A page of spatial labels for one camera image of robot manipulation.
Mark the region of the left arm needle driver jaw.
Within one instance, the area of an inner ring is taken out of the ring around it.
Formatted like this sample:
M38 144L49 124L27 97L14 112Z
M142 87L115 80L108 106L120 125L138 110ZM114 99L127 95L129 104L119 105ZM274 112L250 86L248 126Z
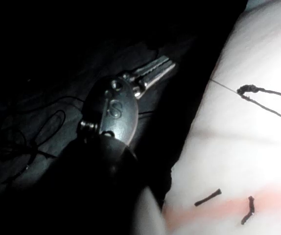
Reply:
M175 67L176 63L166 62L149 73L142 75L140 79L136 81L136 86L133 88L135 98L140 99L151 87L153 87Z
M166 62L172 62L172 60L169 57L163 55L163 56L159 57L158 59L155 59L155 60L133 70L131 72L130 82L136 82L138 79L140 79L140 77L142 75L149 73L153 69L157 68L158 66L160 66Z

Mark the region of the left arm needle driver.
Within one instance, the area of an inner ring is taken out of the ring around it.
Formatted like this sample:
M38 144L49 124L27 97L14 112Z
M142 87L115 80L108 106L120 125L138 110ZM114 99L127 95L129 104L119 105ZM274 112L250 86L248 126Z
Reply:
M136 132L139 109L131 85L118 76L97 80L89 91L77 127L81 137L106 135L129 146Z

